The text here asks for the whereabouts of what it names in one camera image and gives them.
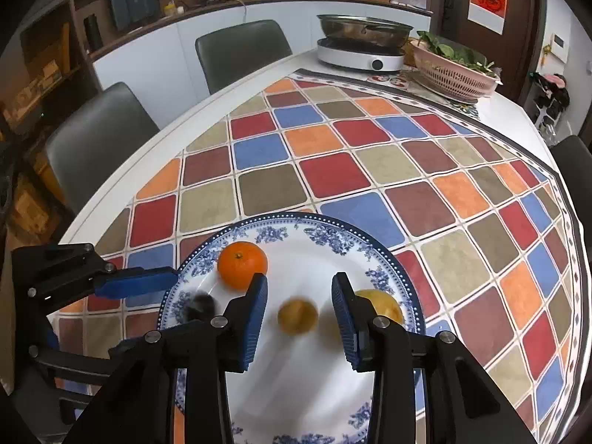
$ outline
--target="leafy greens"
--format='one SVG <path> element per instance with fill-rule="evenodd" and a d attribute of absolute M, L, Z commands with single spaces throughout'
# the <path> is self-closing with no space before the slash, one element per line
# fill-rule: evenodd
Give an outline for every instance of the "leafy greens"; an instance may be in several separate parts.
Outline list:
<path fill-rule="evenodd" d="M 458 44 L 456 48 L 452 48 L 450 45 L 441 43 L 438 37 L 430 32 L 420 30 L 417 34 L 420 37 L 420 41 L 427 43 L 427 49 L 430 52 L 471 70 L 480 71 L 489 77 L 498 78 L 498 75 L 492 70 L 494 62 L 487 63 L 484 55 Z"/>

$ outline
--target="tangerine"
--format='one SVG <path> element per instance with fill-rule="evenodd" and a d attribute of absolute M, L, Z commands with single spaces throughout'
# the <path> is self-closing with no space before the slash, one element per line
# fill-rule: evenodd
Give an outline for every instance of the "tangerine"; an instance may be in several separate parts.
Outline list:
<path fill-rule="evenodd" d="M 220 252 L 218 273 L 229 287 L 247 290 L 257 272 L 267 272 L 267 256 L 254 243 L 234 242 Z"/>

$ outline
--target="basket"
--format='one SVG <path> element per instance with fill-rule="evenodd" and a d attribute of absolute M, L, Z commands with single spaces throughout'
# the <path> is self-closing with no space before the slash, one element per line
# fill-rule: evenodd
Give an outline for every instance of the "basket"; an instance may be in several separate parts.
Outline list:
<path fill-rule="evenodd" d="M 497 78 L 436 55 L 423 48 L 423 42 L 411 44 L 417 69 L 437 87 L 464 98 L 479 98 L 495 91 Z"/>

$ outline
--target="door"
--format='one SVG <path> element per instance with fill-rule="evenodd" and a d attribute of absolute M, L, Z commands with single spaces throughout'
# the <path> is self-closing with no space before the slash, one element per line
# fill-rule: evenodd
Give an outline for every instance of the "door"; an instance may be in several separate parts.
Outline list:
<path fill-rule="evenodd" d="M 484 54 L 501 67 L 497 91 L 514 102 L 525 82 L 535 46 L 538 0 L 507 0 L 501 35 L 468 20 L 469 0 L 443 0 L 440 34 Z"/>

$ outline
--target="white plate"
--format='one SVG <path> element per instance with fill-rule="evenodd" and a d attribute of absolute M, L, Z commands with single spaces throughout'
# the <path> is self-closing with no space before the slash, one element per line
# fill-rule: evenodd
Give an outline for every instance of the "white plate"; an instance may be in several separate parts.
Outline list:
<path fill-rule="evenodd" d="M 253 217 L 224 228 L 187 257 L 162 301 L 159 329 L 182 323 L 185 301 L 198 289 L 214 297 L 219 313 L 240 295 L 222 283 L 215 268 L 221 250 L 239 240 L 260 246 L 269 268 L 255 360 L 243 374 L 226 374 L 235 442 L 359 441 L 367 432 L 374 373 L 357 373 L 345 360 L 331 302 L 332 278 L 346 272 L 354 290 L 386 290 L 401 305 L 406 329 L 423 334 L 419 300 L 403 267 L 377 240 L 340 220 L 305 212 Z M 308 334 L 289 337 L 278 327 L 277 312 L 294 296 L 314 302 L 320 319 Z M 176 401 L 183 410 L 184 369 Z"/>

